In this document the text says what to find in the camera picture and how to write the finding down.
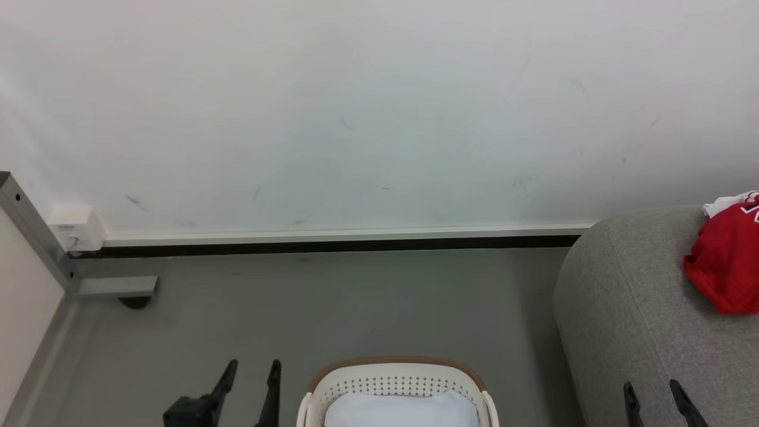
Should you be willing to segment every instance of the metal bracket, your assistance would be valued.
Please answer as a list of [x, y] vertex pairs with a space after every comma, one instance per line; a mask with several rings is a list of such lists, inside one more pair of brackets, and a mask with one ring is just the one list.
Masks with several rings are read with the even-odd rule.
[[129, 299], [155, 294], [157, 276], [82, 277], [77, 260], [69, 258], [10, 172], [0, 171], [0, 209], [11, 218], [67, 296]]

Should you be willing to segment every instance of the white baseboard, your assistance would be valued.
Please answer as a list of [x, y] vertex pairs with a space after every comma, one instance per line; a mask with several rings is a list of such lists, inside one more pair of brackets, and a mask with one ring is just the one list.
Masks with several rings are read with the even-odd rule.
[[513, 236], [580, 235], [592, 223], [514, 226], [348, 229], [282, 232], [190, 232], [176, 234], [108, 234], [104, 246], [228, 245], [245, 243], [350, 242], [360, 240], [457, 239]]

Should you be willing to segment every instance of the white wall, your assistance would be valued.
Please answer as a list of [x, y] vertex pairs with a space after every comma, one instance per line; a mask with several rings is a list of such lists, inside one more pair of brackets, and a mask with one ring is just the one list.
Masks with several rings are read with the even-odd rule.
[[0, 0], [0, 169], [112, 237], [588, 222], [757, 186], [753, 0]]
[[0, 424], [42, 342], [63, 288], [0, 209]]

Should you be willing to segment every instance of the white towel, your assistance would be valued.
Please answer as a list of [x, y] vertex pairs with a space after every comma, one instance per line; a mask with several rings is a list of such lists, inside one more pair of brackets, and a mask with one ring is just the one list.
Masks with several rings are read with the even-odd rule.
[[752, 203], [757, 199], [759, 199], [759, 191], [747, 191], [742, 195], [718, 198], [714, 203], [707, 203], [704, 205], [704, 214], [708, 215], [709, 218], [714, 218], [714, 215], [717, 215], [736, 203]]
[[477, 407], [455, 391], [433, 397], [348, 393], [329, 406], [324, 427], [478, 427]]

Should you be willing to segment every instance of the white electrical box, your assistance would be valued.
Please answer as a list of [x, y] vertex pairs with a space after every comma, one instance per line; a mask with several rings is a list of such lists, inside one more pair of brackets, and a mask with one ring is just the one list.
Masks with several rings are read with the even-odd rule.
[[91, 206], [54, 206], [47, 224], [66, 251], [100, 250], [106, 237]]

